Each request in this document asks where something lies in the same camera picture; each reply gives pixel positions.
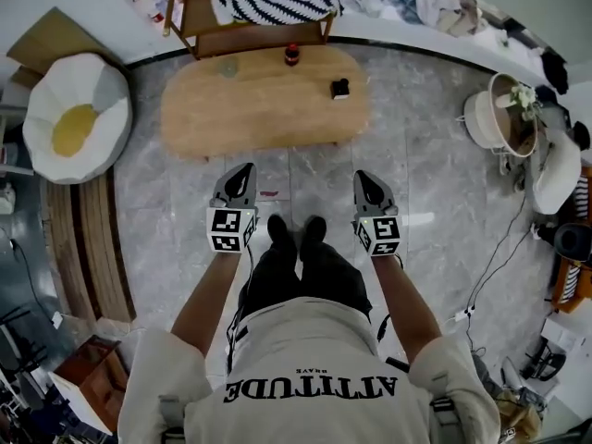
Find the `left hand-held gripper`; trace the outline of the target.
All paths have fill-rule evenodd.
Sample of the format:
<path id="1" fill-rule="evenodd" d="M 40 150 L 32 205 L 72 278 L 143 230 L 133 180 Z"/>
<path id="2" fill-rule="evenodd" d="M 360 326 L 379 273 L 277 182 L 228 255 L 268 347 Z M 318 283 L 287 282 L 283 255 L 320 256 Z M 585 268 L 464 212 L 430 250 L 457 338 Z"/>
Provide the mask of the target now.
<path id="1" fill-rule="evenodd" d="M 225 173 L 214 188 L 206 210 L 206 233 L 215 253 L 242 253 L 258 221 L 256 167 L 243 163 Z"/>

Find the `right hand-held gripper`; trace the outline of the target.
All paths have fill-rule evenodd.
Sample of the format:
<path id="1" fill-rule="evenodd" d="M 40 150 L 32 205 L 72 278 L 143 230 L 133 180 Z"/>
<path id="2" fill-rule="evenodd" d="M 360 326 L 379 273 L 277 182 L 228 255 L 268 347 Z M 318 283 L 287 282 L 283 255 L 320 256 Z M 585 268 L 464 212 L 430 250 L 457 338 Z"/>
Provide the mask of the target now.
<path id="1" fill-rule="evenodd" d="M 374 174 L 360 169 L 354 173 L 353 195 L 355 237 L 371 257 L 393 255 L 401 243 L 401 234 L 399 209 L 391 188 Z"/>

